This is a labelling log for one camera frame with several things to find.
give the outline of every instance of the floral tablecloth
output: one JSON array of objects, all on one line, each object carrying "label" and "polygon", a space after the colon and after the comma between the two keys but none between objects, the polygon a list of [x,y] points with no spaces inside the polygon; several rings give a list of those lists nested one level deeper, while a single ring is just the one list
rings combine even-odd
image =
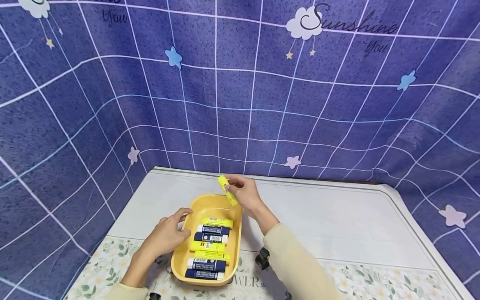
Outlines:
[{"label": "floral tablecloth", "polygon": [[[65,300],[104,299],[123,277],[141,240],[106,237],[87,263]],[[291,295],[269,268],[256,266],[256,252],[240,252],[239,267],[224,287],[191,286],[177,280],[169,257],[159,257],[148,276],[150,291],[168,300],[289,300]],[[436,271],[319,260],[345,299],[454,299]]]}]

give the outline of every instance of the yellow glue stick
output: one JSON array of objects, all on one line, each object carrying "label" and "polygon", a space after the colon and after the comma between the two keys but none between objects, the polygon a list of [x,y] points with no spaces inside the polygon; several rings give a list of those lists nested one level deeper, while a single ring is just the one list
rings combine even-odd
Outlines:
[{"label": "yellow glue stick", "polygon": [[204,224],[204,225],[209,225],[209,226],[228,227],[228,228],[230,228],[230,229],[233,228],[233,221],[232,221],[232,220],[228,220],[228,219],[204,218],[204,219],[203,219],[203,224]]},{"label": "yellow glue stick", "polygon": [[227,265],[230,264],[230,254],[210,252],[210,251],[195,251],[195,258],[198,259],[213,259],[216,261],[225,261]]},{"label": "yellow glue stick", "polygon": [[223,253],[225,252],[225,246],[226,246],[225,244],[209,243],[209,242],[194,240],[190,244],[190,251],[202,250],[202,251]]},{"label": "yellow glue stick", "polygon": [[232,206],[235,206],[238,204],[237,199],[235,198],[235,195],[230,193],[225,189],[225,185],[229,184],[227,178],[225,176],[219,176],[217,179],[218,183],[220,183],[220,186],[223,189],[223,192],[225,193],[225,196],[227,196],[227,199],[230,201],[230,204]]}]

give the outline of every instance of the white star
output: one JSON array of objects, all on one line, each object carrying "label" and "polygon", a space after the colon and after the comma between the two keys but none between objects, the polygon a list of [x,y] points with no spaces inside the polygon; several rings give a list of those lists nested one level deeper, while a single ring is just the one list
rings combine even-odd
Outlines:
[{"label": "white star", "polygon": [[135,148],[130,148],[130,153],[128,153],[128,158],[130,159],[130,166],[133,166],[133,163],[138,162],[138,154],[140,150],[135,150]]},{"label": "white star", "polygon": [[290,167],[290,169],[294,169],[295,166],[301,164],[301,161],[299,161],[299,156],[295,157],[287,157],[287,163],[284,164],[285,167]]},{"label": "white star", "polygon": [[445,210],[439,210],[438,213],[445,217],[447,226],[457,225],[460,228],[465,228],[463,220],[467,217],[467,214],[456,211],[450,204],[447,204]]}]

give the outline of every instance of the blue glue stick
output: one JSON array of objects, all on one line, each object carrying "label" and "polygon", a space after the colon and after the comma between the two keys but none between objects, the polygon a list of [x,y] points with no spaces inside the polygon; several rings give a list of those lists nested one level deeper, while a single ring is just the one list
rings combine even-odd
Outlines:
[{"label": "blue glue stick", "polygon": [[208,226],[200,224],[197,228],[197,232],[212,233],[219,235],[228,235],[230,233],[230,228],[221,227],[221,226]]},{"label": "blue glue stick", "polygon": [[193,240],[226,244],[228,241],[228,235],[226,234],[216,235],[216,234],[210,234],[210,233],[195,232],[195,235],[193,236]]},{"label": "blue glue stick", "polygon": [[213,259],[199,259],[199,258],[190,258],[187,261],[187,269],[200,270],[200,271],[211,271],[211,272],[225,272],[227,267],[226,261],[216,261]]},{"label": "blue glue stick", "polygon": [[187,270],[185,272],[185,277],[195,278],[195,279],[206,279],[206,280],[222,280],[225,273],[216,273],[210,271],[197,271],[197,270]]}]

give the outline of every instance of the leaf pattern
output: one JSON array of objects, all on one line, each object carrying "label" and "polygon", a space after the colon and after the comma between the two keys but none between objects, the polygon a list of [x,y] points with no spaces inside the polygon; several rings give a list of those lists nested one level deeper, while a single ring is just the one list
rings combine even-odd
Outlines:
[{"label": "leaf pattern", "polygon": [[[111,287],[122,279],[141,243],[140,240],[106,237],[64,299],[105,299]],[[153,265],[162,272],[155,275],[159,288],[150,290],[151,295],[156,293],[169,300],[294,299],[285,290],[278,291],[280,294],[276,296],[270,294],[261,279],[257,282],[258,290],[253,289],[252,278],[257,276],[254,259],[255,253],[240,252],[237,279],[232,278],[222,289],[199,289],[178,281],[169,267],[169,258],[162,256]],[[346,300],[453,299],[436,271],[328,260],[321,260],[321,264]]]}]

